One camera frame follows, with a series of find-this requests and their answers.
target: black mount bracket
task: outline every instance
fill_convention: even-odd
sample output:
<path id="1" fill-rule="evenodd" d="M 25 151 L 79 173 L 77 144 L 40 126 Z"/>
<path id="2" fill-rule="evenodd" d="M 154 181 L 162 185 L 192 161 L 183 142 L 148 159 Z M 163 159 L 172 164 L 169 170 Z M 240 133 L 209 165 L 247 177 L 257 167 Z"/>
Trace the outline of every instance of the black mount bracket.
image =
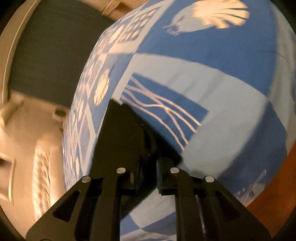
<path id="1" fill-rule="evenodd" d="M 89 176 L 33 225 L 26 240 L 119 241 L 120 219 L 156 186 L 161 195 L 176 197 L 180 241 L 270 240 L 268 230 L 213 177 L 191 177 L 176 168 L 180 162 L 180 155 L 128 105 L 111 100 Z"/>

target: blue patterned cloth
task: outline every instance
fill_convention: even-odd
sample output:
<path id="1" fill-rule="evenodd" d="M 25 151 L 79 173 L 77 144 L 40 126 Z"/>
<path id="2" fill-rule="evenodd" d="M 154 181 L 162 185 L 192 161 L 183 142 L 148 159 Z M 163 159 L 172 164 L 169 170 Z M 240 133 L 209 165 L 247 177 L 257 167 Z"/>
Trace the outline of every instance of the blue patterned cloth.
<path id="1" fill-rule="evenodd" d="M 128 103 L 183 157 L 248 205 L 295 132 L 295 34 L 269 1 L 150 0 L 100 36 L 63 138 L 67 189 L 87 175 L 111 98 Z M 174 197 L 151 193 L 121 240 L 176 240 Z"/>

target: metal screw head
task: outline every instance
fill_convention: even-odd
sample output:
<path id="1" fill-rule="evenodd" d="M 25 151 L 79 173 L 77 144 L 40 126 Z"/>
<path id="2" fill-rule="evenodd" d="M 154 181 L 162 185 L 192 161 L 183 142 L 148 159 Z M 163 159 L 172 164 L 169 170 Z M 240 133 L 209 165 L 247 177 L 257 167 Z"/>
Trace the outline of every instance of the metal screw head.
<path id="1" fill-rule="evenodd" d="M 125 173 L 126 169 L 124 167 L 120 167 L 116 170 L 117 173 L 121 174 L 121 173 Z"/>
<path id="2" fill-rule="evenodd" d="M 82 178 L 82 182 L 83 182 L 83 183 L 88 183 L 90 180 L 91 180 L 91 177 L 89 177 L 89 176 L 84 176 L 84 177 Z"/>
<path id="3" fill-rule="evenodd" d="M 171 169 L 170 169 L 170 172 L 171 173 L 178 173 L 180 170 L 179 170 L 179 168 L 177 168 L 177 167 L 172 167 Z"/>
<path id="4" fill-rule="evenodd" d="M 213 181 L 215 181 L 215 178 L 213 178 L 212 176 L 206 176 L 205 180 L 207 183 L 212 183 Z"/>

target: white shell print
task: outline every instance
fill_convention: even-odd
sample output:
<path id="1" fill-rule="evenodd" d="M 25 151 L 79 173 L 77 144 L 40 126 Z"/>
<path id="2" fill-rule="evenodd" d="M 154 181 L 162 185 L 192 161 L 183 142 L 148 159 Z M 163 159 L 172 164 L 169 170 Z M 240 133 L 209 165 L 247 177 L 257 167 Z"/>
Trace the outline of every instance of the white shell print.
<path id="1" fill-rule="evenodd" d="M 105 94 L 107 93 L 109 80 L 109 69 L 106 69 L 99 79 L 96 92 L 94 94 L 94 103 L 96 105 L 99 105 L 102 102 Z"/>
<path id="2" fill-rule="evenodd" d="M 193 32 L 215 26 L 229 28 L 229 23 L 241 26 L 250 17 L 248 7 L 239 0 L 201 0 L 183 8 L 165 26 L 171 35 Z"/>

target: wooden floor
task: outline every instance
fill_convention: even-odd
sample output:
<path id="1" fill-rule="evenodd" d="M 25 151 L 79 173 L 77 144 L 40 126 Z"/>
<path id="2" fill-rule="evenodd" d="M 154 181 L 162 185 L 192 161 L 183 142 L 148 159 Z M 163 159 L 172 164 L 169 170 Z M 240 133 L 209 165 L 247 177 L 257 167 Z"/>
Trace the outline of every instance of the wooden floor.
<path id="1" fill-rule="evenodd" d="M 248 206 L 273 237 L 296 206 L 296 144 L 275 179 Z"/>

